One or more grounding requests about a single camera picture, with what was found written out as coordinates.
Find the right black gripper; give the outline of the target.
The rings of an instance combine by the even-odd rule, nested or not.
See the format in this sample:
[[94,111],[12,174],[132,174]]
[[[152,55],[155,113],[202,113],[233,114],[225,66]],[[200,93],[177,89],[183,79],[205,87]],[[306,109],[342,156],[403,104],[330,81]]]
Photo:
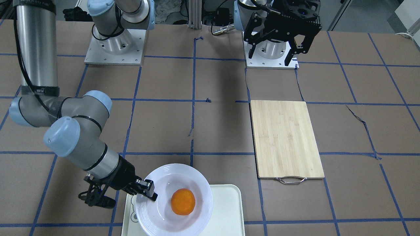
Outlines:
[[135,167],[126,159],[119,156],[116,169],[106,178],[85,177],[84,181],[88,182],[89,188],[78,195],[80,200],[85,204],[98,206],[102,208],[112,209],[116,205],[116,201],[105,196],[109,187],[114,190],[123,190],[130,195],[141,194],[151,201],[156,201],[158,194],[154,192],[154,184],[151,180],[143,180],[135,174]]

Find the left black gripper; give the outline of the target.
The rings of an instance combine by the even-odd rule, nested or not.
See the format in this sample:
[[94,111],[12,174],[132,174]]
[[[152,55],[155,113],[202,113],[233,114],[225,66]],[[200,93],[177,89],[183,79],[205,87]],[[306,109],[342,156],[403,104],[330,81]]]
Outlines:
[[289,66],[295,55],[308,53],[314,37],[322,28],[319,0],[274,0],[270,6],[256,0],[251,2],[267,16],[264,18],[253,12],[245,28],[243,40],[248,43],[249,59],[252,59],[256,46],[266,40],[290,44],[285,66]]

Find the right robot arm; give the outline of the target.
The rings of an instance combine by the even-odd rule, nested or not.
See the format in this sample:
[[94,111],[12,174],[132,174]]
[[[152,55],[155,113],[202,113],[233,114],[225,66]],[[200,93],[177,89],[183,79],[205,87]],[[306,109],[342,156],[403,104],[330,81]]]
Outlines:
[[13,21],[22,96],[9,108],[22,126],[48,127],[43,142],[87,172],[89,188],[78,195],[89,206],[114,208],[109,187],[156,201],[152,180],[141,179],[135,167],[100,140],[112,101],[91,90],[81,98],[61,97],[57,76],[56,6],[52,0],[14,0]]

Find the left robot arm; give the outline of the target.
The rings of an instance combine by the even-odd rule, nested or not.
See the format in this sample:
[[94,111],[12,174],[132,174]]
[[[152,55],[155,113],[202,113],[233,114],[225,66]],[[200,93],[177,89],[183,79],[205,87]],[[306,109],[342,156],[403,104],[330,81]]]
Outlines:
[[236,0],[235,29],[242,31],[246,67],[299,68],[321,31],[319,0]]

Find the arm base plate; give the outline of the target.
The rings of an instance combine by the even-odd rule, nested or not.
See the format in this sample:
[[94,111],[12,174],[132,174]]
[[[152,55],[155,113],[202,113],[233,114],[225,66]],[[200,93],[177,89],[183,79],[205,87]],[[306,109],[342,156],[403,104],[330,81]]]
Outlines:
[[105,40],[93,27],[93,37],[84,62],[91,65],[140,66],[146,36],[146,30],[126,29],[122,34]]
[[261,42],[256,46],[252,58],[249,58],[252,45],[244,41],[243,48],[248,69],[294,70],[300,67],[296,57],[292,58],[288,65],[285,64],[285,58],[291,49],[288,42],[271,42],[269,40]]

